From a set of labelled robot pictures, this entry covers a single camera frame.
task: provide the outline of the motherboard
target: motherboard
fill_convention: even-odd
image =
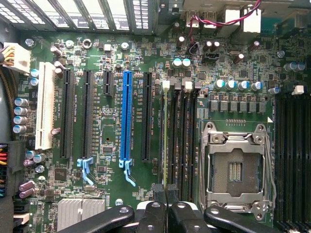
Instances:
[[[286,141],[310,133],[299,124],[310,97],[308,108],[298,102],[310,82],[310,39],[194,39],[172,29],[22,34],[31,73],[20,76],[16,101],[14,132],[27,151],[15,202],[30,203],[30,232],[56,232],[116,205],[136,209],[154,200],[157,184],[202,211],[222,206],[270,227],[310,220],[310,160],[289,152],[309,150]]]

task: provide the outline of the microchip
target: microchip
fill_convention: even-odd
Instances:
[[[247,77],[247,70],[241,70],[240,71],[240,77]]]
[[[266,63],[267,62],[267,58],[265,56],[260,56],[259,57],[259,62],[260,63]]]
[[[67,181],[67,168],[55,168],[54,178],[56,181]]]
[[[205,73],[204,72],[199,72],[198,73],[198,79],[199,80],[205,80],[206,76],[205,76]]]
[[[188,77],[188,78],[191,77],[191,70],[186,70],[185,71],[185,77]]]
[[[104,154],[112,154],[112,147],[103,147]]]

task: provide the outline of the electrolytic capacitor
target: electrolytic capacitor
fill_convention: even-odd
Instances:
[[[225,83],[225,87],[227,90],[231,90],[235,87],[235,81],[234,80],[229,80]]]
[[[177,47],[182,47],[183,44],[185,42],[185,38],[183,36],[180,36],[178,39],[177,39],[177,43],[176,43],[176,46]]]
[[[37,154],[38,154],[37,151],[29,150],[26,152],[25,156],[26,156],[26,159],[33,159]]]
[[[36,173],[42,173],[44,172],[45,168],[42,165],[39,165],[35,168]]]
[[[211,41],[206,41],[203,46],[203,51],[208,51],[212,47],[213,43]]]
[[[27,131],[26,125],[15,125],[13,127],[14,133],[25,133]]]
[[[22,108],[22,107],[16,107],[14,109],[14,114],[18,115],[18,116],[24,116],[28,113],[28,109],[27,108]]]
[[[14,117],[13,122],[14,122],[14,124],[17,124],[17,125],[24,125],[27,122],[27,117],[16,116],[16,117]]]
[[[218,41],[214,41],[214,43],[212,44],[212,47],[210,48],[210,51],[214,52],[216,49],[218,49],[219,46],[220,46],[220,43]]]
[[[217,80],[214,83],[214,88],[221,89],[224,86],[225,82],[222,79]]]
[[[37,78],[30,79],[30,85],[31,86],[38,86],[39,85],[39,79],[37,79]]]
[[[188,58],[185,58],[185,59],[182,61],[181,66],[182,66],[183,68],[189,68],[189,67],[190,67],[190,64],[191,64],[191,61],[190,61]]]
[[[63,53],[61,50],[59,50],[57,47],[52,46],[51,47],[51,52],[54,53],[57,57],[60,57]]]
[[[251,52],[251,51],[254,51],[254,50],[258,49],[259,46],[260,46],[259,41],[254,41],[254,42],[247,48],[247,50],[248,50],[249,52]]]
[[[35,162],[33,160],[26,159],[26,160],[24,160],[23,164],[24,164],[24,166],[32,166],[35,164]]]
[[[255,82],[251,85],[253,91],[258,91],[262,88],[261,82]]]
[[[174,61],[173,61],[173,67],[174,68],[180,68],[182,62],[179,58],[175,58]]]
[[[271,95],[276,95],[276,94],[280,93],[280,88],[278,88],[278,87],[270,88],[270,89],[268,90],[268,92],[269,92],[269,94],[271,94]]]
[[[26,107],[28,104],[28,100],[27,99],[22,99],[22,98],[16,98],[14,100],[14,104],[18,107]]]
[[[246,90],[249,87],[248,81],[242,81],[238,84],[238,89],[243,91]]]
[[[39,164],[41,162],[44,162],[46,160],[47,156],[44,153],[36,154],[34,156],[34,162]]]
[[[243,55],[242,53],[240,53],[238,56],[236,56],[236,57],[234,58],[233,63],[234,63],[234,64],[237,64],[237,63],[239,63],[240,61],[242,61],[243,58],[244,58],[244,55]]]
[[[22,199],[24,199],[24,198],[26,198],[26,197],[31,196],[34,192],[35,192],[35,190],[34,190],[33,188],[31,188],[31,189],[28,189],[28,190],[26,190],[26,191],[24,191],[24,192],[21,192],[21,193],[19,194],[19,197],[22,198]]]
[[[35,182],[34,182],[34,181],[28,181],[28,182],[26,182],[26,183],[21,184],[21,185],[18,187],[18,189],[19,189],[21,192],[23,192],[23,191],[26,191],[26,190],[28,190],[28,189],[30,189],[30,188],[33,188],[34,186],[35,186]]]
[[[52,129],[52,130],[51,130],[51,134],[52,134],[52,135],[60,134],[60,128]]]
[[[297,69],[297,63],[296,62],[290,62],[283,66],[284,70],[287,72],[293,71],[294,69]]]

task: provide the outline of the green circuit board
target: green circuit board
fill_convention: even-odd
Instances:
[[[224,132],[253,132],[258,124],[265,125],[271,139],[271,147],[274,146],[274,96],[268,94],[268,89],[281,86],[284,81],[301,80],[307,81],[307,73],[283,71],[284,64],[291,61],[302,61],[305,54],[311,49],[308,47],[308,39],[296,38],[289,40],[278,40],[274,37],[260,38],[260,49],[248,52],[247,46],[231,45],[228,39],[217,38],[220,42],[218,53],[220,59],[216,63],[202,64],[201,56],[189,56],[187,44],[182,48],[176,47],[177,35],[171,32],[158,37],[142,37],[131,35],[108,35],[108,34],[84,34],[84,33],[35,33],[26,32],[22,35],[22,45],[26,38],[32,38],[36,45],[31,48],[31,69],[39,69],[39,62],[55,61],[55,56],[50,52],[50,47],[57,43],[60,50],[66,54],[67,68],[75,74],[74,117],[72,132],[72,157],[60,157],[60,138],[53,137],[52,149],[46,150],[47,160],[42,164],[45,167],[43,173],[36,173],[33,166],[26,168],[25,180],[35,181],[35,193],[27,198],[31,203],[31,232],[46,233],[56,232],[57,228],[57,204],[61,199],[99,199],[105,200],[105,208],[115,206],[117,199],[132,206],[145,200],[153,200],[153,185],[162,183],[163,180],[163,118],[166,107],[170,110],[172,93],[168,93],[168,103],[165,105],[163,92],[160,89],[156,93],[152,89],[152,111],[151,111],[151,147],[150,160],[141,160],[142,142],[142,106],[143,106],[143,73],[152,72],[152,82],[175,78],[178,81],[186,78],[192,82],[199,82],[202,88],[197,98],[197,109],[195,119],[195,141],[196,151],[193,187],[191,199],[188,190],[183,190],[181,200],[198,203],[198,160],[200,155],[201,132],[207,122],[213,122],[218,131]],[[82,48],[82,41],[90,39],[93,43],[88,50]],[[197,41],[203,42],[207,39],[215,39],[212,36],[202,36]],[[74,42],[74,47],[67,49],[64,44],[67,40]],[[99,49],[100,43],[110,44],[111,51],[105,52]],[[121,50],[121,43],[129,44],[128,51]],[[285,58],[278,58],[279,50],[286,51]],[[240,51],[245,55],[243,62],[234,64],[230,51]],[[172,61],[175,58],[191,60],[189,68],[173,69]],[[92,157],[94,163],[90,166],[89,178],[96,187],[93,191],[86,191],[88,185],[82,178],[81,168],[77,166],[80,158],[80,148],[83,141],[81,136],[82,125],[82,95],[83,95],[83,71],[91,70],[94,74],[94,98],[93,98],[93,122],[92,124]],[[104,80],[101,72],[110,70],[114,75],[114,96],[102,95]],[[121,107],[122,107],[122,72],[124,70],[133,73],[133,102],[132,102],[132,133],[131,133],[131,158],[133,159],[131,179],[136,186],[132,186],[125,180],[123,169],[119,168],[120,141],[121,141]],[[262,89],[254,92],[250,88],[245,91],[234,89],[231,91],[222,88],[216,90],[214,82],[222,79],[225,82],[235,80],[237,82],[249,81],[253,83],[260,81]],[[29,84],[30,78],[22,76],[19,81],[19,97],[30,97],[33,87]],[[53,127],[61,126],[61,101],[62,101],[62,79],[56,78],[54,101],[54,123]],[[212,110],[209,107],[209,96],[213,94],[217,100],[224,98],[228,101],[229,95],[237,101],[254,101],[265,104],[262,113],[232,113],[228,111]],[[33,133],[19,135],[19,139],[31,137],[35,132],[36,102],[29,99],[31,110],[28,112],[27,127],[33,128]],[[167,116],[167,140],[170,140],[170,131],[174,125],[170,125],[172,116]],[[47,195],[47,190],[53,190],[54,194]],[[272,213],[265,216],[263,223],[272,226]]]

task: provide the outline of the solid capacitor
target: solid capacitor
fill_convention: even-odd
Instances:
[[[28,189],[28,190],[26,190],[26,191],[24,191],[24,192],[21,192],[21,193],[19,194],[19,197],[23,199],[23,198],[29,197],[29,196],[32,195],[34,192],[35,192],[35,190],[34,190],[33,188],[31,188],[31,189]]]
[[[22,108],[22,107],[16,107],[14,109],[14,114],[18,115],[18,116],[24,116],[28,113],[28,109],[27,108]]]
[[[28,181],[26,183],[21,184],[18,189],[21,192],[23,192],[23,191],[26,191],[26,190],[28,190],[30,188],[33,188],[34,186],[35,186],[35,183],[33,181]]]
[[[28,104],[28,100],[27,99],[23,99],[23,98],[16,98],[14,100],[14,104],[18,107],[26,107]]]
[[[27,122],[27,117],[16,116],[16,117],[14,117],[13,122],[14,122],[14,124],[17,124],[17,125],[24,125]]]

